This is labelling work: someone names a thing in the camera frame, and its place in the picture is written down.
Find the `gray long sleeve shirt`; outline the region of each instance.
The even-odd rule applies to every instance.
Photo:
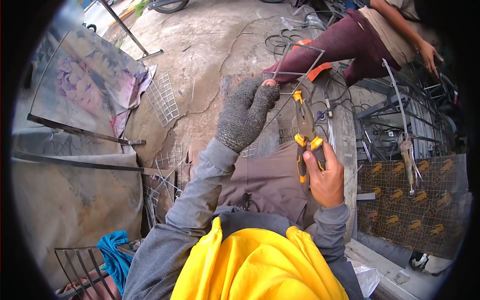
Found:
[[[267,229],[285,237],[289,227],[299,227],[275,214],[217,207],[221,186],[232,176],[239,155],[216,139],[199,155],[195,177],[168,211],[166,224],[156,224],[133,257],[123,299],[170,299],[190,250],[210,231],[216,216],[221,220],[223,239],[244,228]],[[353,267],[344,255],[348,215],[345,203],[319,209],[314,216],[313,240],[348,297],[362,299]]]

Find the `street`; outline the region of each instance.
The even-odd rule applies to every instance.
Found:
[[[117,0],[111,7],[119,15],[125,7],[133,0]],[[96,25],[96,33],[103,36],[108,29],[108,25],[114,21],[113,17],[107,12],[101,3],[95,3],[85,12],[85,23]]]

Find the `orange object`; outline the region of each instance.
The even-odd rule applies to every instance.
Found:
[[[311,41],[312,40],[310,40],[310,39],[303,39],[301,41],[298,41],[297,44],[306,45],[306,44],[310,43]],[[324,62],[320,66],[311,70],[307,77],[310,81],[313,81],[315,78],[317,78],[317,76],[319,74],[322,74],[322,77],[326,76],[330,72],[331,69],[332,69],[332,66],[330,65],[330,63]]]

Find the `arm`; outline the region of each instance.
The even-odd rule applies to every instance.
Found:
[[[347,261],[343,235],[349,216],[345,201],[335,207],[322,207],[313,216],[317,224],[313,241],[328,264]]]
[[[438,78],[433,56],[436,55],[442,61],[443,59],[440,57],[435,47],[423,40],[423,38],[421,38],[421,36],[415,30],[413,30],[405,18],[398,12],[398,10],[388,4],[385,0],[371,0],[370,5],[376,11],[378,11],[379,14],[381,14],[389,22],[389,24],[396,29],[398,33],[400,33],[412,45],[417,47],[420,55],[423,58],[423,61],[425,62],[425,67],[427,70],[430,73],[434,73]]]
[[[169,298],[190,249],[211,227],[221,184],[230,180],[238,154],[216,139],[200,154],[196,176],[156,224],[133,257],[123,299]]]
[[[324,142],[325,171],[318,168],[310,151],[303,154],[310,175],[310,187],[315,200],[322,206],[313,219],[317,224],[313,242],[327,263],[346,261],[343,235],[349,210],[343,197],[343,165],[336,158],[332,146]]]
[[[278,98],[278,85],[261,83],[245,80],[225,101],[217,135],[199,154],[195,177],[167,213],[166,224],[156,224],[134,255],[123,299],[171,296],[190,250],[211,229],[221,185],[230,180],[240,151],[258,137],[268,108]]]

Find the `fingernail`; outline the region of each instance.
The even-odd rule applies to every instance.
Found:
[[[276,81],[273,80],[273,79],[267,79],[265,80],[262,85],[268,85],[268,86],[275,86],[276,85]]]

